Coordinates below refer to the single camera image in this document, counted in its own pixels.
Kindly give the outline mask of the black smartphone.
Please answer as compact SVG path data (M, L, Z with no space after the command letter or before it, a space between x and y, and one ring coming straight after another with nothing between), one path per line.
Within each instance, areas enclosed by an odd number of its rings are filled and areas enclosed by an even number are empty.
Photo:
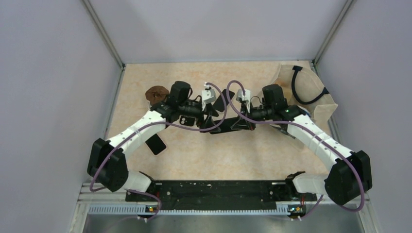
M220 134L240 131L243 130L242 124L244 124L244 122L244 119L240 117L226 118L225 120L223 120L222 124L219 127L211 130L209 133Z

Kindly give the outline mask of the black phone case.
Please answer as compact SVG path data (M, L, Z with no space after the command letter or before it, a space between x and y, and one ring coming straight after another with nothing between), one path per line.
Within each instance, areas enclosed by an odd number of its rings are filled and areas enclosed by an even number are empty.
M192 127L194 126L195 122L196 122L196 118L194 117L181 116L179 119L179 123L183 126Z

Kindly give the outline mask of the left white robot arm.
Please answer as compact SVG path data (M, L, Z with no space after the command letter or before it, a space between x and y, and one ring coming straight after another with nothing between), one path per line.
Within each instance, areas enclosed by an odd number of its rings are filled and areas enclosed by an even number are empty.
M175 123L180 117L198 120L197 128L190 128L190 131L210 132L220 126L219 123L207 125L204 119L204 116L213 116L212 104L217 99L216 93L222 93L220 88L213 83L205 83L200 101L191 100L191 93L190 84L176 81L169 94L153 104L137 122L114 137L94 141L87 166L87 173L92 177L89 190L97 192L99 189L94 184L100 183L102 189L111 192L120 189L137 191L143 200L153 199L156 188L149 176L128 168L128 158L134 151L169 126L188 130L188 127Z

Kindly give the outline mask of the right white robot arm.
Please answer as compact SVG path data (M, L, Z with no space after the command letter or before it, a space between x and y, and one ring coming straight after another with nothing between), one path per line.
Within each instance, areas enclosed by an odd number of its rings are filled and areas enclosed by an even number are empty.
M298 200L304 193L327 195L348 211L351 209L346 204L359 197L360 203L352 211L360 211L365 205L365 193L373 184L369 155L340 144L319 128L301 107L288 105L279 85L264 87L263 94L263 104L253 108L250 90L241 86L236 93L241 109L238 110L231 101L229 105L248 123L279 125L312 151L328 171L327 175L305 172L295 175L285 186L286 196Z

